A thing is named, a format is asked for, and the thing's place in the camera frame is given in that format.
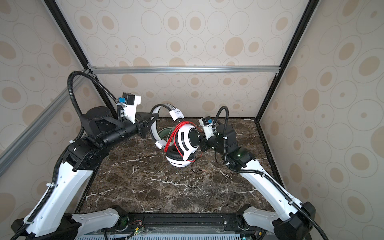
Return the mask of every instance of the black mounting base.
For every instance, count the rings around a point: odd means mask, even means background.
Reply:
[[[111,233],[130,234],[138,227],[138,222],[145,227],[145,231],[154,227],[215,227],[222,231],[244,234],[246,237],[254,235],[255,231],[262,230],[252,226],[242,229],[238,223],[243,219],[238,219],[239,216],[236,213],[128,213],[119,206],[112,208],[125,219],[119,219],[114,227],[106,229]]]

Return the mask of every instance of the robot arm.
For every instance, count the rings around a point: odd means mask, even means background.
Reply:
[[[252,183],[276,211],[269,212],[249,207],[242,212],[241,227],[261,227],[274,232],[279,240],[303,239],[312,229],[313,223],[316,224],[313,219],[312,222],[308,219],[315,216],[316,210],[313,205],[309,202],[303,204],[292,196],[265,171],[252,153],[238,146],[235,130],[231,126],[226,126],[228,119],[225,124],[219,124],[212,135],[217,116],[214,121],[210,116],[199,120],[207,136],[202,138],[201,150],[204,152],[213,149],[222,154],[227,167]]]
[[[71,141],[65,154],[62,154],[62,162],[56,164],[59,167],[56,184],[47,184],[50,188],[30,214],[14,221],[12,228],[16,234],[12,239],[19,235],[29,236],[30,239],[41,236],[42,239],[50,239],[51,235],[62,235],[65,239],[71,239],[116,224],[119,215],[113,209],[92,213],[92,216],[71,216],[65,214],[65,211],[82,184],[108,156],[110,147],[136,134],[145,138],[150,126],[158,118],[158,114],[136,113],[140,96],[129,93],[124,95],[124,98],[120,98],[123,105],[121,114],[127,121],[112,118],[109,108],[102,106],[92,108],[80,116],[86,135],[80,138],[81,132],[77,140]]]

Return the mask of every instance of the wire bundle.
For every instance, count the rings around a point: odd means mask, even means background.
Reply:
[[[165,149],[164,149],[164,152],[167,152],[168,148],[171,146],[170,143],[171,143],[172,140],[173,140],[173,142],[174,142],[173,144],[176,146],[177,151],[178,151],[178,152],[180,153],[180,155],[183,157],[183,154],[181,154],[179,148],[177,147],[177,144],[176,144],[176,142],[175,142],[175,138],[176,138],[176,135],[177,135],[177,133],[179,132],[180,128],[181,128],[182,126],[186,125],[186,124],[191,124],[191,125],[195,126],[195,128],[197,128],[197,129],[200,130],[200,132],[201,132],[201,129],[198,128],[193,122],[190,122],[190,121],[182,121],[182,122],[180,122],[180,123],[175,127],[175,130],[172,132],[172,134],[170,135],[170,137],[169,137],[169,139],[168,139],[168,141],[167,141],[166,147],[165,147]]]

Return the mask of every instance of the cable tie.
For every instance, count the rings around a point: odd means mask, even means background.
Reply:
[[[52,184],[52,183],[47,183],[46,186],[47,187],[57,187],[59,184]]]

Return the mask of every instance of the headphones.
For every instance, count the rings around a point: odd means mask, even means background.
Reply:
[[[150,128],[151,136],[159,149],[165,148],[166,159],[170,164],[175,167],[186,167],[195,161],[194,152],[200,144],[200,133],[193,123],[184,121],[181,111],[171,104],[157,104],[152,108],[151,113],[159,113],[161,108],[166,108],[173,120],[178,120],[179,124],[167,142],[160,138],[156,126],[157,120],[155,120]],[[170,146],[172,138],[174,138],[174,144]]]

